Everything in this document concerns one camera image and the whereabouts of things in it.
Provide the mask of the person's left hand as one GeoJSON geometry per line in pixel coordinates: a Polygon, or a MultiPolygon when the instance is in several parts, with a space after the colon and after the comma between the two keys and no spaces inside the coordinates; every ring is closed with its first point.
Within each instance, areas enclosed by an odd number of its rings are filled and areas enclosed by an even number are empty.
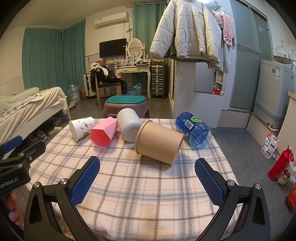
{"type": "Polygon", "coordinates": [[[6,206],[9,210],[9,219],[18,226],[22,225],[23,216],[15,192],[10,192],[6,201],[6,206]]]}

